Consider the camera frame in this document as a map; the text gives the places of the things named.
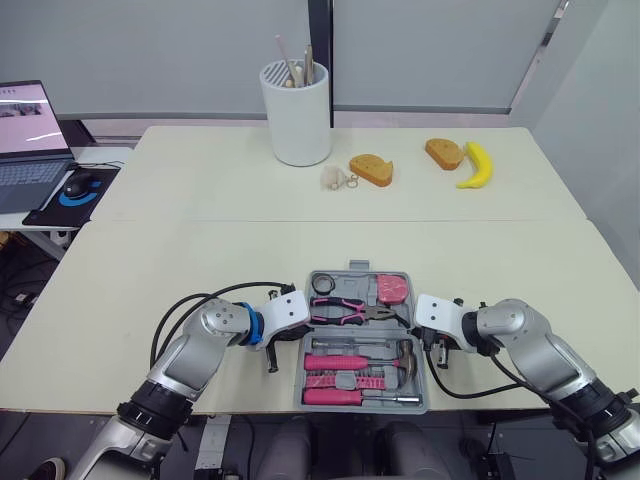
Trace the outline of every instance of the banana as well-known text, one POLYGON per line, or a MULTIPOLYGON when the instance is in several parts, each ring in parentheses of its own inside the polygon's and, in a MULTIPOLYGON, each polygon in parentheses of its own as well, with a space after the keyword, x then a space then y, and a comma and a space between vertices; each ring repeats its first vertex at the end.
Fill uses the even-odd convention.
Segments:
POLYGON ((471 162, 476 167, 476 173, 466 182, 456 185, 458 188, 480 188, 491 178, 493 163, 487 151, 475 142, 467 142, 464 147, 471 162))

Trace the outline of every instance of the key ring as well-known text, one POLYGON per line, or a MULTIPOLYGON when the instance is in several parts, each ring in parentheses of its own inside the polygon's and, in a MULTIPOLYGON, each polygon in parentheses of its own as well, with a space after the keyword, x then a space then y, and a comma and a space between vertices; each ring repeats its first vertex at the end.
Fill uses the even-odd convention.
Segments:
POLYGON ((349 179, 347 180, 347 187, 356 188, 357 186, 358 186, 358 176, 357 175, 351 175, 349 177, 349 179))

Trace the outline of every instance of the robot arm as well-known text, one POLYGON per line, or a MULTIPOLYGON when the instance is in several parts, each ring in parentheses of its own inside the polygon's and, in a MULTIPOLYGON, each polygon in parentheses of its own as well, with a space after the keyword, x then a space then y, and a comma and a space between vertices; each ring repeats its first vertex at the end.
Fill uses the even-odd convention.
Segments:
POLYGON ((257 351, 280 331, 309 320, 304 294, 294 291, 260 308, 215 298, 186 320, 131 399, 120 404, 69 480, 141 479, 153 475, 193 403, 215 375, 227 346, 257 351))
MULTIPOLYGON (((637 392, 614 394, 564 340, 552 333, 549 321, 522 300, 502 300, 474 311, 420 295, 416 321, 452 339, 467 352, 493 356, 505 348, 518 372, 544 395, 545 401, 563 404, 590 426, 600 465, 640 455, 640 415, 629 407, 637 392)), ((561 412, 552 408, 552 413, 571 429, 569 419, 562 418, 561 412)))

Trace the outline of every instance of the laptop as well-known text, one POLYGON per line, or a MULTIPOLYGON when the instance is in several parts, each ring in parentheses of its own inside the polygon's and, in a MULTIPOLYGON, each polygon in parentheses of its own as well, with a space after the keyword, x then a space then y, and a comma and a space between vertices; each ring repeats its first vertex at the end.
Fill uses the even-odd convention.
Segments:
POLYGON ((0 213, 40 208, 73 161, 42 82, 0 83, 0 213))

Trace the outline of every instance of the white pen holder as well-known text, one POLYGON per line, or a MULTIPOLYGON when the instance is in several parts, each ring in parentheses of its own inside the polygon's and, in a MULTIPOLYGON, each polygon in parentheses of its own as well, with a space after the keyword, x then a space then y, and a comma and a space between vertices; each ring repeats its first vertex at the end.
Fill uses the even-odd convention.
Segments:
POLYGON ((314 63, 312 85, 286 87, 288 78, 283 60, 270 63, 260 72, 273 152, 288 165, 315 165, 331 153, 329 74, 314 63))

